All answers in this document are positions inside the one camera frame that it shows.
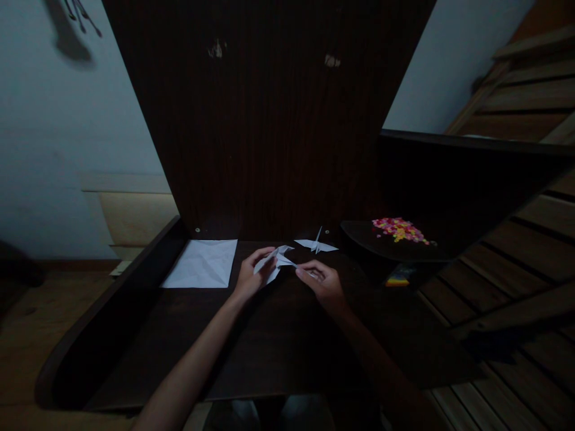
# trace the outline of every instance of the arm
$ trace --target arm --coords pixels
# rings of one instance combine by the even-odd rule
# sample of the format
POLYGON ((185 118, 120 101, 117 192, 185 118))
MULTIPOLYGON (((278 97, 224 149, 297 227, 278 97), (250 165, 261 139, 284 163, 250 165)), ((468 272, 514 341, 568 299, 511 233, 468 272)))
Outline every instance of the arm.
POLYGON ((275 259, 257 274, 253 273, 254 265, 274 250, 274 247, 256 250, 241 263, 234 292, 152 394, 134 424, 134 430, 179 430, 183 427, 236 319, 262 287, 263 280, 267 280, 270 270, 275 268, 275 259))
POLYGON ((296 274, 314 291, 320 304, 346 336, 375 388, 384 415, 394 429, 445 430, 433 406, 349 308, 337 271, 312 260, 300 265, 296 274))

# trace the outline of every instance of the wooden floor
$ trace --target wooden floor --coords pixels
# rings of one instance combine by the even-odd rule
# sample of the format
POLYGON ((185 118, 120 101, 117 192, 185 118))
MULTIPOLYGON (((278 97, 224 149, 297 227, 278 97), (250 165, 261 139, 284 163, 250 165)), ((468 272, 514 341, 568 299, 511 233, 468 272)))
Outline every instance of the wooden floor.
POLYGON ((0 332, 0 429, 128 430, 134 419, 46 411, 34 403, 36 377, 62 335, 112 283, 106 272, 49 272, 5 316, 0 332))

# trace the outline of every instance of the finger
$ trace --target finger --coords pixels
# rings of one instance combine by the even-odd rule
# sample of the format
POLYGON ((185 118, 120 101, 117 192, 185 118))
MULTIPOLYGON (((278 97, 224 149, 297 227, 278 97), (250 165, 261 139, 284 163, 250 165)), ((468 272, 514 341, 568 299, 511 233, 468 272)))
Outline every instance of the finger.
POLYGON ((274 257, 265 263, 265 265, 260 269, 256 274, 253 274, 252 277, 257 280, 258 284, 263 283, 266 281, 273 270, 276 268, 277 259, 274 257))
POLYGON ((276 249, 275 247, 259 248, 258 250, 254 251, 248 258, 246 258, 244 262, 247 262, 250 265, 254 266, 258 262, 258 260, 267 256, 275 249, 276 249))
POLYGON ((298 269, 295 270, 295 275, 297 275, 301 281, 311 287, 315 294, 319 293, 319 290, 322 288, 322 286, 315 278, 309 275, 301 265, 299 265, 298 269))
POLYGON ((302 263, 300 266, 303 269, 316 269, 317 271, 324 273, 331 271, 331 268, 329 266, 324 265, 318 260, 311 260, 309 262, 302 263))

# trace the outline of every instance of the hand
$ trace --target hand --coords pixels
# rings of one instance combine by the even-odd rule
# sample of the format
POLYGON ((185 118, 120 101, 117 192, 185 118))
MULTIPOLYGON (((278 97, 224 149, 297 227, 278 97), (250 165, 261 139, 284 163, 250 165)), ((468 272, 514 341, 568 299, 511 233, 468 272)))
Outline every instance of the hand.
POLYGON ((350 311, 341 289, 340 276, 335 269, 317 260, 312 260, 298 265, 295 273, 301 281, 311 287, 317 300, 328 314, 334 316, 350 311))
POLYGON ((275 247, 260 248, 241 262, 238 283, 235 285, 233 296, 247 301, 262 288, 265 280, 268 279, 270 273, 275 269, 277 260, 275 257, 270 259, 257 274, 253 273, 253 267, 275 249, 275 247))

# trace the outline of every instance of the tabletop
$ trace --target tabletop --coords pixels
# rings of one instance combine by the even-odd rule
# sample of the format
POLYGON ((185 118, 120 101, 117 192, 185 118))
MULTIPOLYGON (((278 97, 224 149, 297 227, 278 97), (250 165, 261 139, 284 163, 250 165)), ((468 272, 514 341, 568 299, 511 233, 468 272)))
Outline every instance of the tabletop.
MULTIPOLYGON (((344 253, 295 248, 295 263, 336 268, 350 306, 420 388, 481 378, 467 352, 407 289, 375 289, 344 253)), ((135 339, 85 409, 141 408, 231 294, 240 264, 274 242, 239 241, 228 289, 161 289, 135 339)), ((370 385, 351 347, 313 292, 282 267, 238 319, 202 393, 204 400, 348 393, 370 385)))

